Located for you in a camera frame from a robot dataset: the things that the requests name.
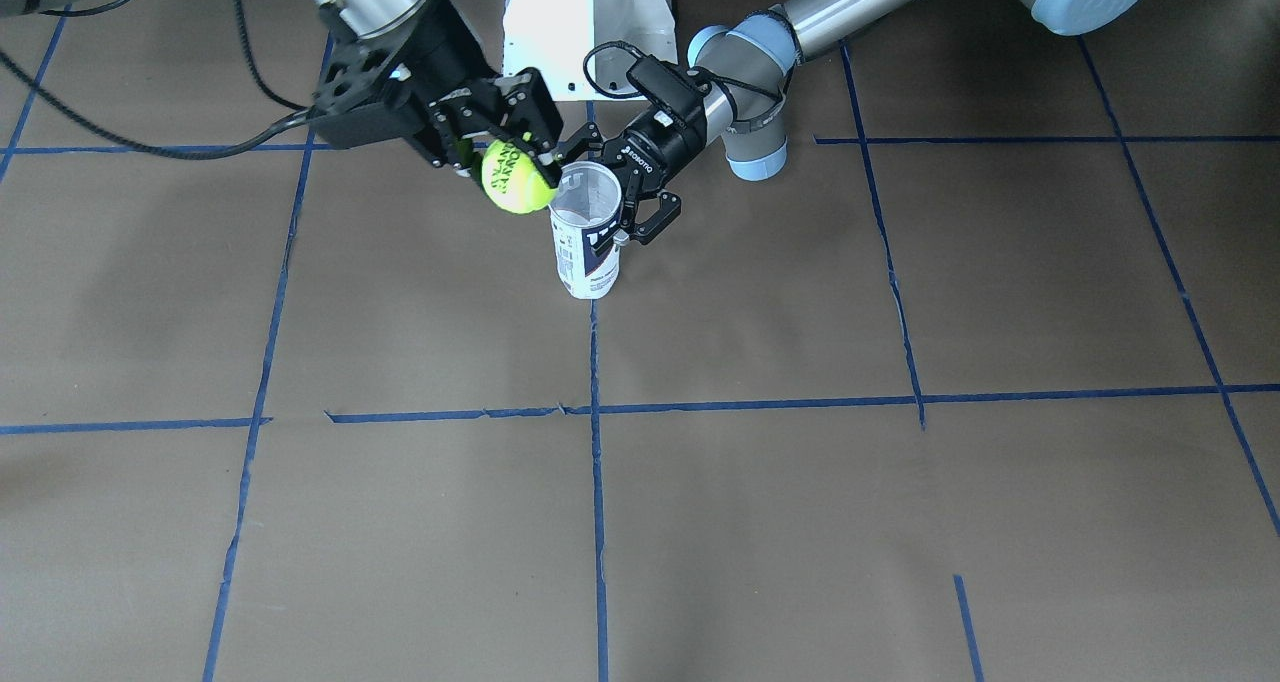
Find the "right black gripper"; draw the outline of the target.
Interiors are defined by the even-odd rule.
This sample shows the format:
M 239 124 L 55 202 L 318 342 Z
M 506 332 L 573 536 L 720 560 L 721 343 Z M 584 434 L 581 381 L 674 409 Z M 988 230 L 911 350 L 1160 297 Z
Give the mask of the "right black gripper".
M 410 107 L 421 120 L 415 134 L 397 139 L 431 166 L 451 166 L 458 175 L 480 179 L 484 152 L 477 139 L 488 138 L 486 154 L 507 145 L 529 157 L 547 186 L 558 186 L 564 123 L 541 72 L 524 68 L 495 77 L 452 0 L 422 0 L 393 29 L 371 38 L 356 38 L 342 27 L 335 44 L 389 50 L 397 64 L 393 77 L 410 90 Z M 472 102 L 436 102 L 470 81 Z

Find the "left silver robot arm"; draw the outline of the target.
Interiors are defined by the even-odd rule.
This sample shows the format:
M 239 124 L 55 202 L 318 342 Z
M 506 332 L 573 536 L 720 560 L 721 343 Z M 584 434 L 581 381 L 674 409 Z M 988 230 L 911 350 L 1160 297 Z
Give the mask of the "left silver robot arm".
M 649 105 L 612 139 L 595 125 L 581 127 L 563 155 L 570 163 L 595 152 L 618 186 L 604 220 L 588 223 L 590 248 L 607 252 L 655 239 L 681 207 L 669 182 L 716 141 L 740 179 L 765 180 L 781 171 L 788 154 L 782 113 L 794 72 L 911 3 L 918 0 L 786 0 L 737 26 L 700 31 L 684 67 L 627 41 L 599 44 L 596 52 L 630 58 L 628 93 Z M 1075 36 L 1101 29 L 1138 0 L 1020 3 L 1046 29 Z

